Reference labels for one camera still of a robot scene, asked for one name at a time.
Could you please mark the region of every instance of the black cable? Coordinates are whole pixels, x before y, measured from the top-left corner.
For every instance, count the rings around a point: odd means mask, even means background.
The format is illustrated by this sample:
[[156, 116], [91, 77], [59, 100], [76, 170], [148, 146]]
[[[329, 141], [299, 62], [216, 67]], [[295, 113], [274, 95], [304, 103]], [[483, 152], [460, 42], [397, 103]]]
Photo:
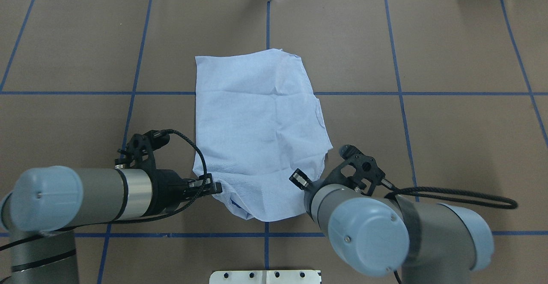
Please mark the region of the black cable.
[[[432, 195], [432, 194], [422, 194], [421, 192], [430, 192], [430, 193], [440, 193], [440, 194], [450, 194], [450, 195], [458, 195], [458, 196], [466, 196], [466, 197], [476, 197], [481, 198], [482, 200], [491, 200], [493, 202], [500, 202], [503, 204], [494, 204], [494, 203], [488, 203], [483, 202], [481, 200], [465, 200], [463, 198], [455, 198], [455, 197], [449, 197], [449, 196], [440, 196], [440, 195]], [[426, 198], [434, 198], [437, 200], [448, 200], [450, 202], [458, 202], [458, 203], [465, 203], [465, 204], [474, 204], [478, 206], [487, 206], [490, 208], [499, 208], [499, 209], [515, 209], [517, 208], [518, 204], [515, 200], [512, 200], [511, 198], [492, 195], [492, 194], [485, 194], [485, 193], [479, 193], [479, 192], [473, 192], [473, 191], [467, 191], [467, 190], [458, 190], [453, 188], [433, 188], [433, 187], [427, 187], [427, 186], [418, 186], [413, 188], [402, 188], [402, 189], [395, 189], [393, 192], [388, 193], [385, 198], [389, 198], [393, 200], [396, 195], [409, 195], [409, 196], [419, 196], [419, 197], [426, 197]]]
[[[173, 130], [173, 129], [161, 130], [160, 132], [163, 132], [165, 134], [176, 134], [178, 137], [184, 139], [190, 146], [192, 146], [192, 148], [194, 148], [194, 150], [196, 150], [196, 153], [198, 153], [198, 155], [200, 156], [200, 160], [202, 161], [202, 167], [203, 167], [204, 175], [207, 174], [206, 160], [204, 159], [204, 156], [202, 155], [202, 151], [198, 148], [198, 146], [196, 146], [196, 144], [192, 140], [190, 140], [188, 137], [186, 137], [183, 133], [181, 133], [179, 131], [176, 131], [176, 130]], [[163, 215], [153, 216], [153, 217], [150, 217], [150, 218], [136, 219], [136, 220], [114, 221], [114, 222], [111, 222], [111, 224], [145, 223], [145, 222], [152, 222], [152, 221], [156, 221], [156, 220], [166, 219], [170, 216], [176, 215], [176, 214], [186, 210], [188, 207], [190, 207], [190, 205], [192, 205], [194, 203], [194, 201], [196, 201], [199, 198], [199, 196], [202, 193], [205, 186], [206, 186], [206, 181], [202, 180], [202, 184], [200, 185], [200, 188], [198, 189], [196, 194], [194, 194], [194, 196], [184, 206], [182, 206], [181, 208], [178, 208], [177, 210], [174, 210], [172, 212], [169, 212], [169, 213], [166, 213], [166, 214], [163, 214]]]
[[402, 284], [402, 279], [399, 278], [398, 270], [394, 271], [394, 276], [396, 277], [396, 281], [398, 281], [398, 284]]
[[15, 247], [16, 245], [22, 245], [23, 243], [35, 241], [35, 240], [42, 239], [42, 238], [43, 238], [43, 235], [30, 236], [30, 237], [27, 237], [27, 238], [24, 238], [24, 239], [21, 239], [21, 240], [18, 240], [18, 241], [14, 241], [12, 243], [8, 243], [7, 245], [3, 245], [3, 246], [0, 247], [0, 251], [4, 251], [4, 250], [7, 250], [9, 248]]

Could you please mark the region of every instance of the silver metal ring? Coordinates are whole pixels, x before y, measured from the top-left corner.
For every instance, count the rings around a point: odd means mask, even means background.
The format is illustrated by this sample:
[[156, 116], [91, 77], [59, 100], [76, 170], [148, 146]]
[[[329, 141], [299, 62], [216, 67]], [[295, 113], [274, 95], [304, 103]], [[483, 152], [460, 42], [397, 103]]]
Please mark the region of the silver metal ring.
[[145, 214], [152, 200], [152, 182], [141, 169], [120, 169], [128, 182], [128, 202], [118, 220], [138, 218]]

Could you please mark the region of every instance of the towel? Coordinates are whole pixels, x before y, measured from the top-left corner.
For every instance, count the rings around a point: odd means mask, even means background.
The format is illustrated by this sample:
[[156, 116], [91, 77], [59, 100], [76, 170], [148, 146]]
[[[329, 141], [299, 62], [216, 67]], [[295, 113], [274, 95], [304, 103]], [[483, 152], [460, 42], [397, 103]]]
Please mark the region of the towel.
[[[270, 49], [197, 56], [196, 143], [223, 185], [214, 197], [243, 219], [278, 221], [305, 212], [289, 177], [317, 180], [329, 141], [319, 100], [299, 56]], [[202, 174], [198, 155], [193, 171]]]

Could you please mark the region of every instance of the blue tape line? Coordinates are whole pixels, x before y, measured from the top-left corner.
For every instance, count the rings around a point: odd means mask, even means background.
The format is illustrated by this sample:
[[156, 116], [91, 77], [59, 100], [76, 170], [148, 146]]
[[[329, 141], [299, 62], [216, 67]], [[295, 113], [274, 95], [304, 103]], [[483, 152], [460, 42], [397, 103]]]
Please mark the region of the blue tape line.
[[75, 233], [77, 238], [105, 238], [107, 237], [106, 233]]
[[268, 235], [272, 238], [324, 237], [323, 233], [269, 233]]
[[405, 96], [528, 96], [529, 93], [403, 91]]
[[[529, 96], [530, 93], [403, 91], [404, 96]], [[547, 96], [548, 93], [533, 93]], [[133, 91], [0, 91], [0, 95], [133, 95]], [[135, 91], [135, 95], [196, 95], [195, 91]], [[317, 96], [398, 96], [397, 91], [317, 91]]]
[[[106, 233], [75, 233], [77, 238], [104, 238]], [[548, 236], [548, 230], [493, 231], [494, 236]], [[9, 233], [0, 233], [9, 237]], [[110, 233], [109, 238], [264, 238], [264, 233]], [[318, 238], [323, 233], [268, 233], [269, 238]]]
[[143, 60], [143, 50], [145, 49], [146, 31], [149, 27], [150, 9], [152, 0], [149, 0], [149, 6], [146, 11], [145, 27], [143, 28], [143, 38], [141, 39], [141, 48], [139, 48], [139, 58], [137, 59], [137, 68], [135, 69], [135, 79], [133, 80], [133, 89], [131, 90], [131, 99], [129, 100], [128, 117], [125, 120], [124, 138], [122, 140], [122, 149], [125, 148], [125, 143], [128, 139], [129, 122], [133, 114], [133, 104], [135, 103], [135, 95], [137, 94], [137, 83], [139, 83], [139, 72], [141, 71], [141, 61]]
[[[135, 69], [135, 79], [133, 81], [133, 89], [131, 90], [131, 99], [129, 101], [128, 117], [125, 120], [124, 138], [122, 140], [122, 149], [128, 138], [129, 122], [131, 121], [131, 114], [133, 112], [133, 103], [135, 102], [135, 93], [137, 91], [137, 83], [139, 81], [139, 71], [141, 70], [141, 61], [143, 60], [143, 50], [145, 49], [146, 31], [149, 26], [150, 9], [152, 7], [152, 0], [149, 0], [149, 6], [146, 10], [145, 27], [143, 27], [143, 38], [141, 39], [141, 47], [139, 48], [139, 58], [137, 59], [137, 69]], [[99, 272], [97, 276], [97, 284], [101, 284], [102, 275], [104, 272], [104, 263], [106, 261], [106, 253], [108, 250], [108, 241], [110, 239], [111, 224], [107, 225], [106, 237], [104, 237], [103, 253], [101, 255], [101, 264], [99, 266]]]
[[270, 223], [265, 222], [265, 270], [270, 270], [270, 245], [268, 240], [268, 234], [270, 233]]
[[270, 50], [270, 0], [266, 3], [266, 49]]
[[504, 5], [504, 0], [500, 0], [500, 5], [503, 9], [504, 20], [506, 22], [506, 27], [508, 28], [508, 34], [510, 36], [510, 40], [512, 40], [512, 45], [514, 47], [515, 56], [517, 57], [517, 61], [519, 63], [519, 67], [521, 69], [521, 73], [523, 74], [523, 79], [525, 80], [527, 90], [529, 91], [529, 96], [531, 97], [531, 102], [533, 104], [533, 109], [535, 110], [536, 118], [537, 118], [537, 120], [539, 122], [539, 125], [540, 125], [540, 130], [542, 132], [542, 135], [544, 136], [544, 143], [546, 143], [546, 146], [548, 147], [548, 135], [546, 135], [546, 128], [544, 128], [544, 123], [542, 123], [542, 118], [540, 117], [539, 109], [536, 106], [535, 96], [533, 94], [533, 90], [531, 89], [531, 84], [529, 83], [529, 79], [527, 78], [527, 73], [525, 71], [525, 67], [523, 66], [523, 62], [521, 60], [521, 55], [519, 54], [519, 50], [517, 49], [517, 44], [515, 43], [512, 28], [511, 28], [510, 22], [508, 20], [508, 15], [506, 14], [506, 7]]
[[25, 26], [27, 24], [27, 21], [29, 20], [31, 10], [33, 9], [34, 1], [35, 0], [31, 0], [31, 3], [25, 15], [25, 19], [23, 19], [21, 30], [19, 30], [19, 34], [17, 35], [17, 40], [15, 40], [15, 45], [13, 46], [12, 54], [9, 56], [8, 65], [6, 66], [6, 71], [4, 71], [4, 76], [2, 77], [2, 82], [0, 83], [0, 91], [4, 89], [4, 85], [6, 84], [6, 79], [8, 79], [9, 69], [12, 66], [13, 58], [15, 57], [15, 53], [17, 52], [17, 47], [19, 46], [19, 42], [21, 41], [21, 36], [23, 36], [23, 31], [25, 30]]
[[2, 91], [2, 95], [131, 95], [131, 91]]
[[548, 236], [548, 230], [493, 231], [493, 236]]
[[[407, 116], [405, 115], [405, 106], [403, 104], [403, 92], [402, 92], [402, 85], [401, 81], [399, 79], [399, 68], [398, 68], [398, 60], [396, 58], [396, 47], [394, 45], [394, 35], [392, 33], [392, 22], [390, 21], [390, 7], [388, 5], [388, 0], [384, 0], [384, 5], [386, 9], [386, 20], [388, 21], [388, 32], [390, 35], [390, 45], [392, 47], [392, 58], [394, 61], [394, 70], [396, 74], [396, 83], [398, 85], [398, 93], [399, 93], [399, 106], [402, 111], [402, 119], [403, 119], [403, 130], [405, 132], [405, 142], [407, 144], [407, 155], [409, 157], [409, 163], [411, 164], [411, 177], [413, 178], [413, 185], [417, 186], [417, 175], [415, 174], [415, 163], [413, 161], [413, 151], [411, 150], [411, 140], [409, 139], [409, 128], [407, 128]], [[418, 202], [419, 197], [415, 196], [415, 200]]]
[[316, 92], [317, 96], [397, 96], [397, 92], [389, 91], [327, 91]]
[[108, 250], [108, 241], [110, 239], [110, 237], [109, 237], [110, 229], [111, 229], [111, 225], [108, 224], [106, 226], [106, 233], [105, 233], [105, 236], [104, 236], [103, 251], [102, 251], [102, 254], [101, 254], [101, 263], [99, 265], [99, 272], [98, 272], [98, 275], [97, 275], [97, 284], [101, 284], [101, 282], [102, 282], [102, 275], [103, 275], [103, 272], [104, 272], [104, 263], [106, 262], [106, 253], [107, 253], [107, 250]]
[[111, 238], [264, 238], [264, 233], [111, 233]]
[[155, 96], [161, 96], [161, 95], [188, 95], [188, 96], [195, 96], [195, 91], [135, 91], [136, 95], [155, 95]]

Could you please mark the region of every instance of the white metal bracket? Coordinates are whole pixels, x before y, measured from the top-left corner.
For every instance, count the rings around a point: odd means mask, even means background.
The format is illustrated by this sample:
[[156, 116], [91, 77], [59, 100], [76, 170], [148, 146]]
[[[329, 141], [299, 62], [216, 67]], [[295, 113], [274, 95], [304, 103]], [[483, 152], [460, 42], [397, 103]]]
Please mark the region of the white metal bracket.
[[248, 270], [213, 272], [209, 284], [322, 284], [320, 270]]

